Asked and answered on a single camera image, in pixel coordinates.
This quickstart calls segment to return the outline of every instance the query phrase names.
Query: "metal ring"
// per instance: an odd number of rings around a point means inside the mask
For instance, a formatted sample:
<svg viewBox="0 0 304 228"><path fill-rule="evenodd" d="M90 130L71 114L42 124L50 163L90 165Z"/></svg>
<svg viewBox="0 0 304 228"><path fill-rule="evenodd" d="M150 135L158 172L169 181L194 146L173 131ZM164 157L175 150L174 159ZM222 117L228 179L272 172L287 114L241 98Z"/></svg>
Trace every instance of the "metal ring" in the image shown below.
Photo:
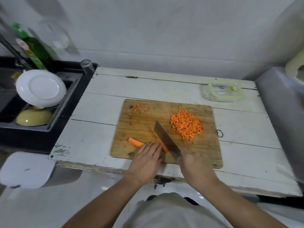
<svg viewBox="0 0 304 228"><path fill-rule="evenodd" d="M224 133L223 133L221 130L216 130L216 133L217 133L217 136L218 136L219 138L222 138L222 137L224 136Z"/></svg>

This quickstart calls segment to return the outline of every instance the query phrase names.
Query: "white table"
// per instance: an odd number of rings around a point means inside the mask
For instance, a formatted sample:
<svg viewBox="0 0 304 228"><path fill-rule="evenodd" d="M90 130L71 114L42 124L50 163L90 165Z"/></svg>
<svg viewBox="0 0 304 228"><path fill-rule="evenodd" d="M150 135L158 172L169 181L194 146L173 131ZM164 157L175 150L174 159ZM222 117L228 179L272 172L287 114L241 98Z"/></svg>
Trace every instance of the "white table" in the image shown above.
<svg viewBox="0 0 304 228"><path fill-rule="evenodd" d="M242 101L214 102L202 97L202 89L214 79L99 67L50 158L69 168L123 174L131 160L111 157L110 149L126 98L204 104L213 107L216 127L224 134L219 138L224 167L216 170L221 181L239 192L302 196L296 181L277 172L278 156L291 167L255 83L238 80L246 96ZM185 183L178 165L162 164L158 174Z"/></svg>

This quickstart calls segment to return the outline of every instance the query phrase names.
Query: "knife blade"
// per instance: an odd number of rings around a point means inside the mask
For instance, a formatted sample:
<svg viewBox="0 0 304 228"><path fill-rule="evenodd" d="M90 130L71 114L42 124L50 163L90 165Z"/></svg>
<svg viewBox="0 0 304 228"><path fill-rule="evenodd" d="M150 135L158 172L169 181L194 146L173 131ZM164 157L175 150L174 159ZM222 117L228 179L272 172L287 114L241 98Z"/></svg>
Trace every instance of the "knife blade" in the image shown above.
<svg viewBox="0 0 304 228"><path fill-rule="evenodd" d="M154 132L157 134L163 144L167 147L167 149L175 158L175 160L179 162L181 150L158 121L155 121Z"/></svg>

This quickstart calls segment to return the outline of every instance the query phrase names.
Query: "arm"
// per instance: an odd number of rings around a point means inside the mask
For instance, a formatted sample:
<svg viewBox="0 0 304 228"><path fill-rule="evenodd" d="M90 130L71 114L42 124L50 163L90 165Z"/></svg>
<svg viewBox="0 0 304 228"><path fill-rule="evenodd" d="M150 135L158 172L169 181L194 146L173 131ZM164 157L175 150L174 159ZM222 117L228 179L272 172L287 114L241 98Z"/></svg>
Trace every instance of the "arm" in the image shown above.
<svg viewBox="0 0 304 228"><path fill-rule="evenodd" d="M234 228L287 228L221 182L202 154L190 154L185 149L181 154L180 167L185 180L218 209Z"/></svg>
<svg viewBox="0 0 304 228"><path fill-rule="evenodd" d="M144 144L123 178L78 211L62 228L112 227L135 193L157 175L161 148L159 143Z"/></svg>

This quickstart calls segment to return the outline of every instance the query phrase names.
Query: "countertop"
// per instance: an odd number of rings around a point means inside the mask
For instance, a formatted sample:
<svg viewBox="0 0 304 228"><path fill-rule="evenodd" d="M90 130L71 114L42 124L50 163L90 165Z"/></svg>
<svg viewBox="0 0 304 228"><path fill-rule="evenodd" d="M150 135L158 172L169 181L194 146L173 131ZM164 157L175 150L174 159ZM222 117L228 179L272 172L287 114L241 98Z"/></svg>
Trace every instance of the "countertop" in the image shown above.
<svg viewBox="0 0 304 228"><path fill-rule="evenodd" d="M15 68L15 58L0 57L0 67ZM79 62L55 61L51 72L83 73ZM0 128L0 147L49 154L77 106L92 76L82 75L71 98L50 132Z"/></svg>
<svg viewBox="0 0 304 228"><path fill-rule="evenodd" d="M277 172L277 160L288 167L267 111L253 81L237 80L245 99L214 102L203 98L211 80L221 78L97 68L49 158L69 168L123 174L131 160L113 158L110 149L126 98L210 105L224 167L219 179L238 192L285 197L302 196L296 181ZM176 164L162 164L159 177L186 183Z"/></svg>

